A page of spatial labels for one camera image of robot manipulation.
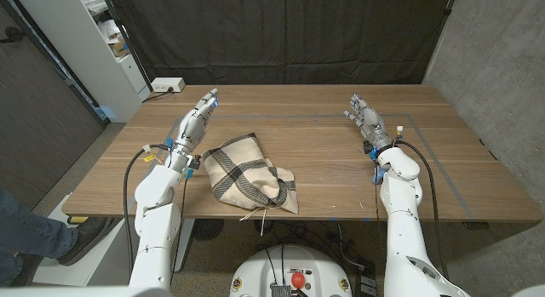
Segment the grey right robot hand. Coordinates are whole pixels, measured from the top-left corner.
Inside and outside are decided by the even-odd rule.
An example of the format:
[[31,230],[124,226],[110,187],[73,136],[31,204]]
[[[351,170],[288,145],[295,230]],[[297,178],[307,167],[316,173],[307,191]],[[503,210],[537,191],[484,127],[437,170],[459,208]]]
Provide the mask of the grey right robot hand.
[[364,141],[368,146],[380,150],[393,144],[388,136],[385,123],[380,114],[376,112],[364,99],[355,94],[349,102],[353,111],[345,110],[344,114],[359,128]]

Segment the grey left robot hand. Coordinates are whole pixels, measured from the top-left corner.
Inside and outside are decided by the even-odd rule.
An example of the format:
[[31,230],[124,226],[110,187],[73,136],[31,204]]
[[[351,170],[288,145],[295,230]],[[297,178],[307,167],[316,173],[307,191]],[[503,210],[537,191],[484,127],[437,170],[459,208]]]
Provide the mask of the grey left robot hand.
[[212,89],[183,117],[175,138],[175,151],[190,154],[195,150],[205,136],[208,121],[218,101],[218,89]]

